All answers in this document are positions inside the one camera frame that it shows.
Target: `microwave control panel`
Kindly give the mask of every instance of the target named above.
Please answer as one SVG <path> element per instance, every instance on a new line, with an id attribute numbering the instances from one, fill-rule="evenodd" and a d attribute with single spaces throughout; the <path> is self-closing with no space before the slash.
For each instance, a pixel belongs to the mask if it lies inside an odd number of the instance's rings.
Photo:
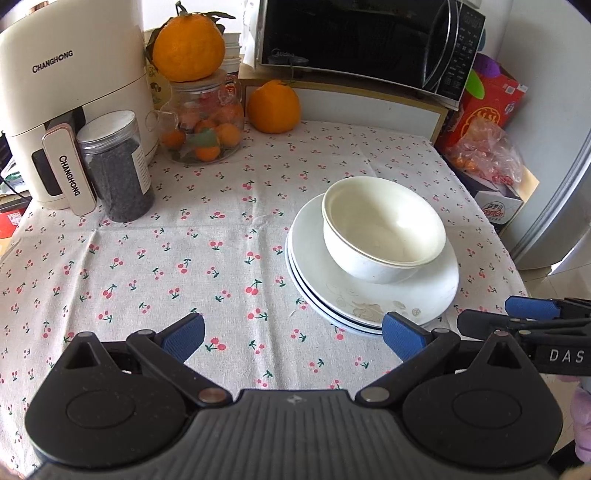
<path id="1" fill-rule="evenodd" d="M 458 6 L 460 15 L 456 48 L 437 88 L 438 95 L 454 100 L 460 100 L 462 97 L 468 74 L 476 57 L 485 20 L 484 15 L 474 9 L 466 8 L 461 3 Z"/>

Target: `white container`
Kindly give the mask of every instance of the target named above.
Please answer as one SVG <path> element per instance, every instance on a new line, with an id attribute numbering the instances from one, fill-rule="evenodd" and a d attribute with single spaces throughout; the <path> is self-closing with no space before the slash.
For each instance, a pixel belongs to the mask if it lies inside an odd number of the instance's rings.
<path id="1" fill-rule="evenodd" d="M 225 59 L 237 59 L 240 58 L 240 45 L 226 45 L 226 56 Z"/>
<path id="2" fill-rule="evenodd" d="M 335 183 L 324 195 L 322 216 L 334 261 L 373 283 L 409 278 L 436 259 L 446 242 L 443 222 L 423 198 L 376 177 Z"/>
<path id="3" fill-rule="evenodd" d="M 225 70 L 226 73 L 238 75 L 238 70 L 240 70 L 240 58 L 224 60 L 220 68 Z"/>
<path id="4" fill-rule="evenodd" d="M 240 32 L 224 32 L 223 40 L 226 42 L 226 45 L 238 43 L 240 40 Z"/>

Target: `metal screw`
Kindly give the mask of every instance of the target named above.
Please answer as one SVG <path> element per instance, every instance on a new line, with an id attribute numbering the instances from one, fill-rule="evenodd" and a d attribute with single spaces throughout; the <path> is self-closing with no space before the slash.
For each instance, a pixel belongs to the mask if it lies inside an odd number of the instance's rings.
<path id="1" fill-rule="evenodd" d="M 219 387 L 204 388 L 198 398 L 203 403 L 220 403 L 226 400 L 226 391 Z"/>
<path id="2" fill-rule="evenodd" d="M 360 392 L 360 395 L 366 402 L 374 403 L 389 399 L 390 392 L 384 387 L 366 387 Z"/>

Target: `plastic bag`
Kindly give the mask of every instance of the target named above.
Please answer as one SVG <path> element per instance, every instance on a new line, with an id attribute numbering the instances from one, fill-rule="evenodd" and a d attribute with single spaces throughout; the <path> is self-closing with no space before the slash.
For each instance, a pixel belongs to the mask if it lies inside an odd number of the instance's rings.
<path id="1" fill-rule="evenodd" d="M 466 134 L 444 152 L 457 168 L 491 181 L 512 186 L 521 181 L 521 155 L 496 123 L 476 117 Z"/>

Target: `air fryer handle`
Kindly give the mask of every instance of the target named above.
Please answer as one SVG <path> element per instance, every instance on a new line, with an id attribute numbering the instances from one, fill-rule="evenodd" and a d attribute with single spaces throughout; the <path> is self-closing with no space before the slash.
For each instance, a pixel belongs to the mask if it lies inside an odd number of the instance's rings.
<path id="1" fill-rule="evenodd" d="M 82 166 L 70 124 L 62 123 L 49 129 L 41 142 L 49 166 L 72 211 L 79 216 L 92 212 L 96 207 L 96 197 Z"/>

